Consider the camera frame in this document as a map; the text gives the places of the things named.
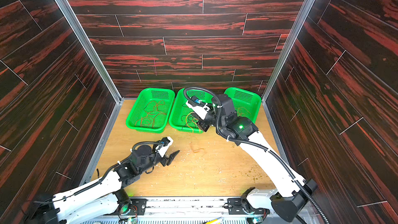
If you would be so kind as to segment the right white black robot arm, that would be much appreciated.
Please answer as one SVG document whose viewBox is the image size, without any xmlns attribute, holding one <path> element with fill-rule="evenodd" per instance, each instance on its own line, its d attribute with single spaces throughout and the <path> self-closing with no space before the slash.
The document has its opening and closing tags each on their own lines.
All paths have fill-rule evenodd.
<svg viewBox="0 0 398 224">
<path fill-rule="evenodd" d="M 252 187 L 241 196 L 241 204 L 247 213 L 265 208 L 270 204 L 274 212 L 284 221 L 301 223 L 300 211 L 310 202 L 325 224 L 330 221 L 313 198 L 318 185 L 312 179 L 306 180 L 292 169 L 271 148 L 258 127 L 247 117 L 237 114 L 233 100 L 226 94 L 215 94 L 201 87 L 184 88 L 186 105 L 194 111 L 198 127 L 206 132 L 213 126 L 216 133 L 228 142 L 233 142 L 249 154 L 267 174 L 276 187 L 270 195 L 265 190 Z"/>
</svg>

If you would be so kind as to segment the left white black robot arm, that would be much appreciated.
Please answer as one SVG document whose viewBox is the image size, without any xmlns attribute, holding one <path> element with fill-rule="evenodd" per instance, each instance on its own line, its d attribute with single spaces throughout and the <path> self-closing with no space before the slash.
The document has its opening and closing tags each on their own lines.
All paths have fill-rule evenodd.
<svg viewBox="0 0 398 224">
<path fill-rule="evenodd" d="M 131 199 L 125 188 L 148 174 L 157 164 L 168 166 L 178 152 L 165 153 L 173 139 L 135 144 L 128 157 L 106 170 L 90 183 L 53 196 L 44 195 L 33 202 L 25 224 L 79 224 L 98 216 L 129 208 Z"/>
</svg>

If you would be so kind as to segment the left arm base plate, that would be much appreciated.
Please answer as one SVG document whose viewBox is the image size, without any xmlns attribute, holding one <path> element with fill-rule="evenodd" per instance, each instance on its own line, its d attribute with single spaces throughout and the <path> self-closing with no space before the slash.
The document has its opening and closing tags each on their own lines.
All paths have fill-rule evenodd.
<svg viewBox="0 0 398 224">
<path fill-rule="evenodd" d="M 120 205 L 116 211 L 106 216 L 143 216 L 146 211 L 147 199 L 130 198 L 130 202 Z"/>
</svg>

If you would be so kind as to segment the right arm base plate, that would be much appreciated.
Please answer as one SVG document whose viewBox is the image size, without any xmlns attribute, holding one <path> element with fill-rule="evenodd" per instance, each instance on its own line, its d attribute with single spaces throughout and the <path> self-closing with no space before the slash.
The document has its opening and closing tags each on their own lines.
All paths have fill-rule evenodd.
<svg viewBox="0 0 398 224">
<path fill-rule="evenodd" d="M 223 208 L 228 210 L 230 215 L 265 215 L 270 213 L 266 208 L 253 208 L 246 200 L 241 198 L 228 198 Z"/>
</svg>

